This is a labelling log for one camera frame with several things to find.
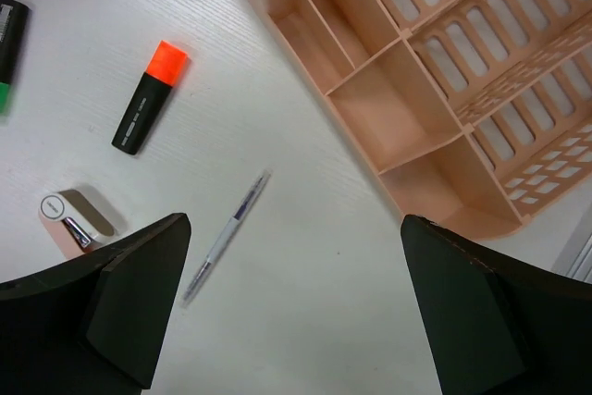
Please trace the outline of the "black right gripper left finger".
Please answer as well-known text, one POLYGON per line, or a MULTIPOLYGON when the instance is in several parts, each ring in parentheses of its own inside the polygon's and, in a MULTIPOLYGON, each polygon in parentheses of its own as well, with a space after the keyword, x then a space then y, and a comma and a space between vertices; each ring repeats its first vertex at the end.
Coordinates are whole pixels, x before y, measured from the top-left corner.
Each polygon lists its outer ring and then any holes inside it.
POLYGON ((140 394, 152 386, 191 239, 174 213, 1 285, 4 394, 140 394))

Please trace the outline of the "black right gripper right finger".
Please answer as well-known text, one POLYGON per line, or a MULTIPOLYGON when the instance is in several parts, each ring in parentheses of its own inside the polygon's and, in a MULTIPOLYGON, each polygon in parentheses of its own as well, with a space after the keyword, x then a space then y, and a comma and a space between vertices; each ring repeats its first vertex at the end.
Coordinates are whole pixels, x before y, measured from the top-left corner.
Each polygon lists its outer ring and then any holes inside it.
POLYGON ((443 393, 590 393, 590 284, 421 216, 401 241, 443 393))

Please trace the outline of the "peach plastic desk organizer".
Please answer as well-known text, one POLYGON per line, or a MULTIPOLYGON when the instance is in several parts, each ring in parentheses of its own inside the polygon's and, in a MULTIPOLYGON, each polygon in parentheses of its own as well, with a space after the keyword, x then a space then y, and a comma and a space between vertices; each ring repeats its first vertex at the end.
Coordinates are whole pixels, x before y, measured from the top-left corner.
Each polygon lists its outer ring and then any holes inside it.
POLYGON ((248 0, 401 215, 483 241, 591 177, 591 0, 248 0))

